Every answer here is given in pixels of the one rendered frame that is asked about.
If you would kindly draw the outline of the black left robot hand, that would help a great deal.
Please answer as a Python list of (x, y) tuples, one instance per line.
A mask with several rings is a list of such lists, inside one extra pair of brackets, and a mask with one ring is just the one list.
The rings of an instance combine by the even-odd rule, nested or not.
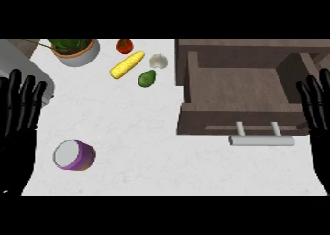
[(0, 196), (20, 196), (34, 173), (37, 126), (48, 82), (23, 80), (14, 69), (0, 77)]

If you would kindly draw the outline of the red tomato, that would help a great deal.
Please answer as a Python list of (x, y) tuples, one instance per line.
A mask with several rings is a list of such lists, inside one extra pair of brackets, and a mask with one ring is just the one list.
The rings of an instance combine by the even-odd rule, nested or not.
[(117, 44), (117, 50), (121, 54), (129, 54), (135, 49), (133, 41), (130, 39), (121, 39)]

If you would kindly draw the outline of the purple can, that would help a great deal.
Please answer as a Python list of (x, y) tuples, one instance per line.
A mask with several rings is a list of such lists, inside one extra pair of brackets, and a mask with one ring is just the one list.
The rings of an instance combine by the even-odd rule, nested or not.
[(54, 161), (62, 170), (86, 171), (96, 159), (92, 145), (80, 140), (65, 140), (57, 147)]

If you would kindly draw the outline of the yellow corn cob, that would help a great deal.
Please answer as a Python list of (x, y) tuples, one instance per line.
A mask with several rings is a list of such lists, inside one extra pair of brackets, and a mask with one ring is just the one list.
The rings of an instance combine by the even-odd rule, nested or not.
[(139, 51), (132, 54), (110, 70), (114, 79), (120, 79), (129, 71), (138, 66), (145, 57), (145, 52)]

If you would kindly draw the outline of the brown wooden drawer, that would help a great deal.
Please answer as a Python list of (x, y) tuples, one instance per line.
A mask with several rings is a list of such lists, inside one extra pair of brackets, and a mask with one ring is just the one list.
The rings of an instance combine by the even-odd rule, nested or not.
[(204, 68), (197, 52), (188, 57), (180, 135), (272, 135), (273, 125), (291, 136), (309, 127), (297, 83), (319, 72), (312, 57), (292, 53), (275, 68)]

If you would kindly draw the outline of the potted green plant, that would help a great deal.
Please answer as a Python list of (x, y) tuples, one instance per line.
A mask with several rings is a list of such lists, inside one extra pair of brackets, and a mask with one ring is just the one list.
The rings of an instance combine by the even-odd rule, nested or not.
[(101, 43), (96, 39), (49, 39), (49, 45), (27, 40), (51, 49), (60, 61), (70, 67), (82, 67), (96, 59)]

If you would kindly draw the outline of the green avocado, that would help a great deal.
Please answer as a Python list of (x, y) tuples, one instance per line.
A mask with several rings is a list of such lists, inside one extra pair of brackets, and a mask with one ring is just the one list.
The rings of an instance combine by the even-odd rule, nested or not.
[(157, 81), (157, 71), (151, 70), (141, 75), (139, 86), (148, 88), (154, 85), (155, 81)]

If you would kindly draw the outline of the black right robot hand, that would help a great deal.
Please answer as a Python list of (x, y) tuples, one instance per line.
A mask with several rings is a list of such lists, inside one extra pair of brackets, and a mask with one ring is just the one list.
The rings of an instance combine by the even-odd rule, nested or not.
[(297, 83), (297, 89), (310, 128), (316, 175), (330, 195), (330, 71), (322, 68), (320, 78), (309, 75), (306, 81)]

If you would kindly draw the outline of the brown wooden cabinet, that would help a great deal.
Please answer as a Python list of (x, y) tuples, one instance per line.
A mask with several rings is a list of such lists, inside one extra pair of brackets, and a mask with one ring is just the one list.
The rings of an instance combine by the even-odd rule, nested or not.
[(294, 54), (315, 63), (330, 54), (330, 39), (179, 39), (175, 43), (176, 85), (185, 85), (188, 54), (198, 52), (205, 68), (275, 69)]

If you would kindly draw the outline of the white garlic bulb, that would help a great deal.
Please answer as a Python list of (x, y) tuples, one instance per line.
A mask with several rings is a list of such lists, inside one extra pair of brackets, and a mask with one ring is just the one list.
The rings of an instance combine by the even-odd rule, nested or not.
[(151, 67), (152, 68), (158, 68), (158, 69), (164, 69), (169, 66), (169, 59), (167, 57), (160, 53), (155, 54), (149, 60), (151, 63)]

